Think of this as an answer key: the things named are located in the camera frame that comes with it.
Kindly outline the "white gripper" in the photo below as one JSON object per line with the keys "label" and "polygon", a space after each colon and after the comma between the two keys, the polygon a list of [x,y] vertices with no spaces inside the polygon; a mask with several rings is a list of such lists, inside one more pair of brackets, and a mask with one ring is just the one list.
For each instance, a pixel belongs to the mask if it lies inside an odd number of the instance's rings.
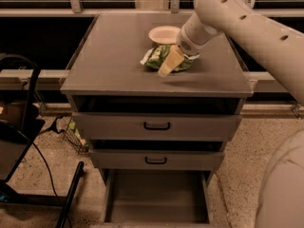
{"label": "white gripper", "polygon": [[158,74],[166,77],[183,62],[184,54],[197,55],[211,39],[218,35],[220,35],[219,30],[202,23],[195,13],[192,14],[181,27],[176,39],[177,46],[170,47]]}

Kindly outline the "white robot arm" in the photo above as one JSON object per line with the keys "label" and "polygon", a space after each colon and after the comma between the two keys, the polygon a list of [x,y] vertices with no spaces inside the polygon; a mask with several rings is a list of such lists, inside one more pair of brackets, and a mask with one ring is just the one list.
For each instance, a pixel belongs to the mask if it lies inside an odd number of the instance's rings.
{"label": "white robot arm", "polygon": [[[225,33],[304,103],[304,34],[252,10],[249,0],[194,0],[194,13],[159,69],[164,77],[186,55]],[[304,131],[269,159],[260,185],[255,228],[304,228]]]}

